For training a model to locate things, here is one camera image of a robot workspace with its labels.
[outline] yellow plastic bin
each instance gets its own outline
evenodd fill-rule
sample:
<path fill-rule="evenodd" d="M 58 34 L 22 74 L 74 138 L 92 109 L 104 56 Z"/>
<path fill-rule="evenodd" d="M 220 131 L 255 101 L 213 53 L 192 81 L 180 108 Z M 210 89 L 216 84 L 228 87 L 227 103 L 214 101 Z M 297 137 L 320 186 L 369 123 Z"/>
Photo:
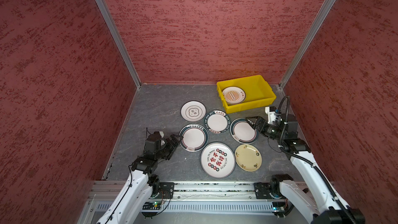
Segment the yellow plastic bin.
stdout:
<path fill-rule="evenodd" d="M 246 93 L 246 99 L 242 103 L 236 105 L 228 104 L 222 95 L 222 91 L 226 87 L 242 88 Z M 217 91 L 226 113 L 240 112 L 257 107 L 265 107 L 271 105 L 276 99 L 275 93 L 272 92 L 271 87 L 261 75 L 217 82 Z"/>

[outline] plate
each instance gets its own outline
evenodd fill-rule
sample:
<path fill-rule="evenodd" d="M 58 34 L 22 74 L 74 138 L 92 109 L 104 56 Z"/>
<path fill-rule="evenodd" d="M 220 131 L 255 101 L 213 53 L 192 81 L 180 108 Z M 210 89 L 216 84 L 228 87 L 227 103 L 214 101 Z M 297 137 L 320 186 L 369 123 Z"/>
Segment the plate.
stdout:
<path fill-rule="evenodd" d="M 225 101 L 232 105 L 242 103 L 246 99 L 246 93 L 240 87 L 226 87 L 222 95 Z"/>
<path fill-rule="evenodd" d="M 183 136 L 180 143 L 182 148 L 189 152 L 197 152 L 203 149 L 209 140 L 206 129 L 199 124 L 189 124 L 182 128 L 180 136 Z"/>
<path fill-rule="evenodd" d="M 232 137 L 242 144 L 251 144 L 257 140 L 259 132 L 253 129 L 245 118 L 237 118 L 231 124 Z"/>
<path fill-rule="evenodd" d="M 219 110 L 214 110 L 206 114 L 203 122 L 208 131 L 216 134 L 228 131 L 231 126 L 231 119 L 229 116 L 225 112 Z"/>
<path fill-rule="evenodd" d="M 181 116 L 189 122 L 197 122 L 206 114 L 206 107 L 198 101 L 190 101 L 181 108 Z"/>
<path fill-rule="evenodd" d="M 211 143 L 206 146 L 200 161 L 203 170 L 214 178 L 224 178 L 235 168 L 235 156 L 232 150 L 222 143 Z"/>
<path fill-rule="evenodd" d="M 260 152 L 250 144 L 241 144 L 235 150 L 236 163 L 247 172 L 258 170 L 263 161 Z"/>

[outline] metal corner post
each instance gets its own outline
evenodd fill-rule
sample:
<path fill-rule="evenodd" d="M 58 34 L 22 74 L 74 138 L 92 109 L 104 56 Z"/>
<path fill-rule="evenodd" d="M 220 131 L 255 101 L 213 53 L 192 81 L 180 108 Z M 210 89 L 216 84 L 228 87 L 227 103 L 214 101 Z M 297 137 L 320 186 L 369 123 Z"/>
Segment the metal corner post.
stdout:
<path fill-rule="evenodd" d="M 281 82 L 279 83 L 279 86 L 281 87 L 281 89 L 283 89 L 286 86 L 287 82 L 289 81 L 289 78 L 293 74 L 293 71 L 297 67 L 302 56 L 304 55 L 305 51 L 307 50 L 308 46 L 310 45 L 312 39 L 315 37 L 315 34 L 321 27 L 321 24 L 325 20 L 327 14 L 329 13 L 329 11 L 335 1 L 336 0 L 325 0 L 323 2 L 321 8 L 318 11 L 318 14 L 316 15 L 314 21 L 312 22 L 310 29 L 307 32 L 307 35 L 305 36 L 303 42 L 301 43 L 301 46 L 298 48 L 298 51 L 295 54 L 289 67 L 287 68 L 285 74 L 283 75 Z"/>
<path fill-rule="evenodd" d="M 123 43 L 122 38 L 120 37 L 119 31 L 117 30 L 117 27 L 115 25 L 115 22 L 113 21 L 113 18 L 111 16 L 111 13 L 109 12 L 109 9 L 105 3 L 105 0 L 95 0 L 99 10 L 101 11 L 101 14 L 109 28 L 109 31 L 112 34 L 112 37 L 116 43 L 116 46 L 119 49 L 120 54 L 123 57 L 123 60 L 126 63 L 126 66 L 131 74 L 132 79 L 134 80 L 135 85 L 137 86 L 138 89 L 141 88 L 141 81 L 138 77 L 137 71 L 135 71 L 134 65 L 130 59 L 130 56 L 127 52 L 126 46 Z"/>

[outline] cream colored plate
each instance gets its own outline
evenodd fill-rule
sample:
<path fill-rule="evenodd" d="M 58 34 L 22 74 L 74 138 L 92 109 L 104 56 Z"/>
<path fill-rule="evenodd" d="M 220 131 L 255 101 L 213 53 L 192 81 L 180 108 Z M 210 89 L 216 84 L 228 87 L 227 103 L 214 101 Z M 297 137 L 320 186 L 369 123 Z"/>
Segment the cream colored plate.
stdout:
<path fill-rule="evenodd" d="M 261 166 L 262 158 L 256 147 L 242 144 L 235 150 L 236 163 L 248 172 L 254 172 Z"/>

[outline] ventilation slots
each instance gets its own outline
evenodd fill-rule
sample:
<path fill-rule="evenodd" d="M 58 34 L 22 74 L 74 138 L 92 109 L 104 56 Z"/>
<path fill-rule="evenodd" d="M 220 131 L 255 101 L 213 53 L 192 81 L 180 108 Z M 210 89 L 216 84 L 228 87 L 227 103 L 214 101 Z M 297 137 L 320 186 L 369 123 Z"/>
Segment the ventilation slots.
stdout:
<path fill-rule="evenodd" d="M 214 202 L 171 202 L 165 212 L 270 212 L 272 204 L 268 202 L 259 203 L 217 203 Z"/>

